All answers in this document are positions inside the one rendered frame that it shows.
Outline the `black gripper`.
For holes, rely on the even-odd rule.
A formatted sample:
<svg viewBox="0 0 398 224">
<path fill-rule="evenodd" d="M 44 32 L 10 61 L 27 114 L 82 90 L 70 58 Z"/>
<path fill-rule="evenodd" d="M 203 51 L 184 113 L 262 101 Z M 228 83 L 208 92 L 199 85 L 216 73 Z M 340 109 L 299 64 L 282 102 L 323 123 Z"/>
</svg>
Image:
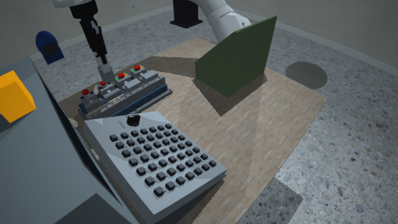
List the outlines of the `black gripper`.
<svg viewBox="0 0 398 224">
<path fill-rule="evenodd" d="M 93 17 L 98 12 L 95 0 L 71 6 L 70 10 L 74 18 L 81 19 L 79 23 L 82 26 L 90 49 L 93 51 L 97 65 L 102 67 L 104 73 L 111 71 L 107 59 L 107 49 L 102 36 L 102 29 L 100 26 L 97 26 L 97 21 Z"/>
</svg>

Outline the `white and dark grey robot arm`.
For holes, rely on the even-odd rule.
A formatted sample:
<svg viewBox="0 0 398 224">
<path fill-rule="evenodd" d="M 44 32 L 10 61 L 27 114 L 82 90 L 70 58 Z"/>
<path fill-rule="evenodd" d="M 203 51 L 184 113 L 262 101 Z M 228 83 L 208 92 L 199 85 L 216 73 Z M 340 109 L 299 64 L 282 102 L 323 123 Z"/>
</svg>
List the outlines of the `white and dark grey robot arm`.
<svg viewBox="0 0 398 224">
<path fill-rule="evenodd" d="M 64 8 L 88 3 L 92 0 L 53 0 L 55 8 Z M 251 25 L 250 21 L 241 16 L 226 4 L 225 0 L 189 0 L 197 4 L 207 17 L 218 43 L 234 31 Z"/>
</svg>

